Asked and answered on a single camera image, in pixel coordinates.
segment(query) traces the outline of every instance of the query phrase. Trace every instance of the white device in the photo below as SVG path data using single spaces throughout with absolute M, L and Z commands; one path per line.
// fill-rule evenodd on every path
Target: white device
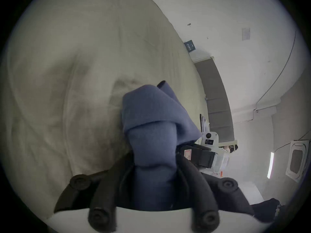
M 309 141 L 291 141 L 290 157 L 287 164 L 286 175 L 299 182 L 306 164 Z
M 218 143 L 219 137 L 216 132 L 202 132 L 201 145 L 209 147 L 212 152 L 216 153 L 212 167 L 204 169 L 205 172 L 211 171 L 214 173 L 220 173 L 228 164 L 229 154 L 227 151 L 220 148 Z

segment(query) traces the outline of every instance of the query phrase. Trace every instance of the white label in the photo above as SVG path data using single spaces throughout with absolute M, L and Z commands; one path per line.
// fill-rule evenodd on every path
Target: white label
M 191 150 L 185 150 L 184 157 L 191 161 Z
M 251 28 L 242 29 L 242 41 L 249 40 L 251 38 Z

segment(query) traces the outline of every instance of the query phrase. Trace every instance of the blue sign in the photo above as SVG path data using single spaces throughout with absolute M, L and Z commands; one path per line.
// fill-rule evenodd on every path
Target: blue sign
M 185 44 L 188 52 L 191 52 L 191 51 L 195 50 L 195 46 L 194 46 L 192 40 L 184 42 L 184 44 Z

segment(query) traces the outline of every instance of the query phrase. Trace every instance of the wrinkled fabric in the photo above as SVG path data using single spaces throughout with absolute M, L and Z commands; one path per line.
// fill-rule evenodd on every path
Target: wrinkled fabric
M 34 0 L 0 72 L 1 165 L 42 220 L 73 175 L 109 169 L 130 151 L 127 92 L 166 80 L 198 128 L 207 118 L 200 76 L 152 0 Z
M 134 152 L 134 207 L 169 210 L 174 198 L 176 146 L 195 142 L 200 132 L 165 81 L 127 93 L 122 105 L 123 131 Z

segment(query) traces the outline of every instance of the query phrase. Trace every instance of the person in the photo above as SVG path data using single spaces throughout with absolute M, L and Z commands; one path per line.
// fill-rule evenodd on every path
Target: person
M 235 145 L 223 146 L 222 148 L 228 153 L 233 153 L 235 150 L 238 149 L 238 145 L 235 144 Z

